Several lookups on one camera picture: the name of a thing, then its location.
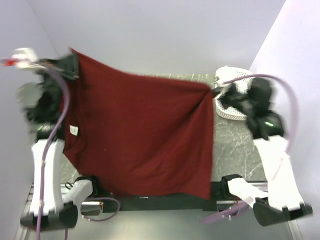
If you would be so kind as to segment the dark red t shirt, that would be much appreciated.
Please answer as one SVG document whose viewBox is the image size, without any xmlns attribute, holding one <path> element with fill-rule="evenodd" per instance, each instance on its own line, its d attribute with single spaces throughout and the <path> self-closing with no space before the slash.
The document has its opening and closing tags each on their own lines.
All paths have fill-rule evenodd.
<svg viewBox="0 0 320 240">
<path fill-rule="evenodd" d="M 201 82 L 119 71 L 77 52 L 64 155 L 116 196 L 209 199 L 214 107 Z"/>
</svg>

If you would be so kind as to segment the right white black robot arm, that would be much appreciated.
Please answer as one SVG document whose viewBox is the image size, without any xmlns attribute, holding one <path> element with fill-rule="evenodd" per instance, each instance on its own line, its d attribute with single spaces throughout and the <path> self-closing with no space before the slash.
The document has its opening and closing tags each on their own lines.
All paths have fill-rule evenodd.
<svg viewBox="0 0 320 240">
<path fill-rule="evenodd" d="M 251 75 L 252 82 L 246 93 L 237 91 L 235 81 L 216 83 L 213 92 L 224 109 L 233 107 L 246 115 L 246 125 L 261 158 L 267 181 L 267 191 L 260 190 L 243 177 L 231 174 L 222 177 L 219 193 L 222 198 L 240 199 L 240 203 L 208 216 L 204 223 L 231 218 L 245 206 L 251 207 L 257 222 L 271 226 L 313 214 L 312 206 L 305 203 L 297 188 L 289 150 L 291 140 L 285 138 L 282 119 L 270 110 L 273 88 L 267 74 Z"/>
</svg>

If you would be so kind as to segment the white plastic perforated basket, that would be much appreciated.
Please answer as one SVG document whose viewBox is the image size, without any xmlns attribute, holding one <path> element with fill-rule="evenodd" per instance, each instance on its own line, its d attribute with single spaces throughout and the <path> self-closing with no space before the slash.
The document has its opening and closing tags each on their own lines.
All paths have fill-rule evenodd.
<svg viewBox="0 0 320 240">
<path fill-rule="evenodd" d="M 223 66 L 216 70 L 213 93 L 216 113 L 228 120 L 245 121 L 241 103 L 252 85 L 252 73 L 243 68 Z"/>
</svg>

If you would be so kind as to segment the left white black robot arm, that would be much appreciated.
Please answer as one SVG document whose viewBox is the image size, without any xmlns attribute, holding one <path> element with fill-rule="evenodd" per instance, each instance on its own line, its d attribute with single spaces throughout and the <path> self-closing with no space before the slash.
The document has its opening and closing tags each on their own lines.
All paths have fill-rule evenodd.
<svg viewBox="0 0 320 240">
<path fill-rule="evenodd" d="M 92 175 L 77 178 L 66 194 L 61 193 L 60 163 L 66 146 L 64 120 L 71 101 L 66 81 L 75 80 L 77 74 L 47 60 L 26 56 L 16 66 L 42 77 L 39 83 L 23 85 L 17 94 L 34 135 L 33 196 L 29 212 L 20 223 L 37 233 L 72 229 L 82 213 L 82 203 L 100 195 L 98 179 Z"/>
</svg>

